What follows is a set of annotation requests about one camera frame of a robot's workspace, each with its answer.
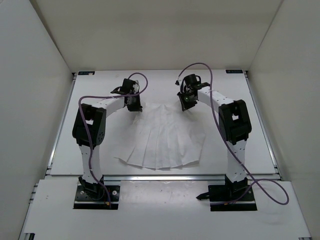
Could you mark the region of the white pleated skirt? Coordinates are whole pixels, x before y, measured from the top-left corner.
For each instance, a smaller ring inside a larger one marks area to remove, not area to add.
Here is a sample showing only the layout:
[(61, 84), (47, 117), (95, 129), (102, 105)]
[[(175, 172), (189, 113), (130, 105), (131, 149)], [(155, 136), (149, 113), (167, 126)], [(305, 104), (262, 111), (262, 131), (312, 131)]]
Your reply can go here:
[(172, 104), (144, 103), (143, 112), (120, 134), (113, 157), (151, 170), (183, 168), (198, 163), (206, 133), (197, 117)]

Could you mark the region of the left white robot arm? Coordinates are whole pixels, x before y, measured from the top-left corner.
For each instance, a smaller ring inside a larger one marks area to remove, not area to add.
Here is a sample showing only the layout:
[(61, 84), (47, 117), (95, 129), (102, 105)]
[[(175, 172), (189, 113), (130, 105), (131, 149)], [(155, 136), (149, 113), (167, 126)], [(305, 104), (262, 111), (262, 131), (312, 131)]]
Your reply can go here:
[(104, 177), (100, 165), (100, 145), (106, 136), (107, 117), (127, 108), (130, 112), (141, 112), (140, 84), (125, 78), (110, 96), (85, 95), (78, 100), (78, 112), (72, 129), (82, 155), (82, 185), (88, 184), (87, 193), (93, 199), (104, 195)]

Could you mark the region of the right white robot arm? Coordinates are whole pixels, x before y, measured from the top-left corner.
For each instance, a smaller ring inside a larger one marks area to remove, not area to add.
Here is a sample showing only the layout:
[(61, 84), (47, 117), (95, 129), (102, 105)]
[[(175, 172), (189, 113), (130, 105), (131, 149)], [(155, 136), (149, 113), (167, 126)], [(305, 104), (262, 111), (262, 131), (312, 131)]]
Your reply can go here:
[(208, 82), (201, 82), (200, 76), (190, 74), (182, 80), (176, 80), (179, 86), (177, 93), (181, 108), (186, 111), (198, 102), (206, 104), (213, 110), (213, 116), (218, 117), (217, 128), (227, 144), (226, 180), (230, 184), (224, 187), (224, 195), (229, 200), (236, 200), (242, 195), (242, 188), (237, 183), (243, 183), (247, 178), (245, 163), (245, 148), (249, 134), (252, 131), (246, 102), (234, 100), (211, 89)]

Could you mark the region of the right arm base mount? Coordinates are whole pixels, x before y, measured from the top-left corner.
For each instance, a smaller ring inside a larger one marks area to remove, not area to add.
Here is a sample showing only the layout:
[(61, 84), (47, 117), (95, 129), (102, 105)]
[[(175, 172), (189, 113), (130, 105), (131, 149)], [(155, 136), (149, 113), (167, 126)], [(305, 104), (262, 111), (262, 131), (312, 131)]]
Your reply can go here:
[(196, 197), (199, 201), (209, 200), (212, 212), (253, 212), (257, 204), (248, 178), (231, 182), (225, 176), (223, 185), (211, 184), (208, 191)]

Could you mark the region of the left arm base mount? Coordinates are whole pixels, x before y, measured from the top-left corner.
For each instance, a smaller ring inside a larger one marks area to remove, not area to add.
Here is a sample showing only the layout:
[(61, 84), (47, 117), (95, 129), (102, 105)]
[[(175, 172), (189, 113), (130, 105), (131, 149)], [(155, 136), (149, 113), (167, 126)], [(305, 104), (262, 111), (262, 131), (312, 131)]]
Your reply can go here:
[(118, 210), (120, 185), (87, 183), (80, 176), (74, 197), (73, 208), (76, 210)]

